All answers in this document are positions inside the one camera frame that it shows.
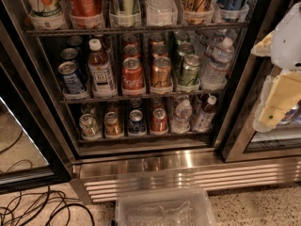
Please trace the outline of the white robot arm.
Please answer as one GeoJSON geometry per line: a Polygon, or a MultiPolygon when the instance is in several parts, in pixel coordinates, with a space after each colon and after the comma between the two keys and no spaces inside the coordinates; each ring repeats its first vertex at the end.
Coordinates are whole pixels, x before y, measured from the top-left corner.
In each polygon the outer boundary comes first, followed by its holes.
{"type": "Polygon", "coordinates": [[[270,57],[281,69],[268,75],[261,89],[253,128],[268,132],[276,128],[285,114],[301,100],[301,3],[286,13],[276,28],[253,46],[251,54],[270,57]]]}

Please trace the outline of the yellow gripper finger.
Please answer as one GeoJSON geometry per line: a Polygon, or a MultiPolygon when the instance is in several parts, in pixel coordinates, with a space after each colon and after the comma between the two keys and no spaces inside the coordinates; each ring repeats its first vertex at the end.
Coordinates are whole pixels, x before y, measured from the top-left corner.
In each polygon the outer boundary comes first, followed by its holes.
{"type": "Polygon", "coordinates": [[[260,42],[255,44],[251,49],[251,54],[256,57],[269,57],[271,56],[271,41],[273,38],[274,32],[271,31],[266,35],[260,42]]]}
{"type": "Polygon", "coordinates": [[[253,128],[262,133],[275,129],[300,100],[301,72],[283,70],[277,76],[268,75],[262,86],[253,128]]]}

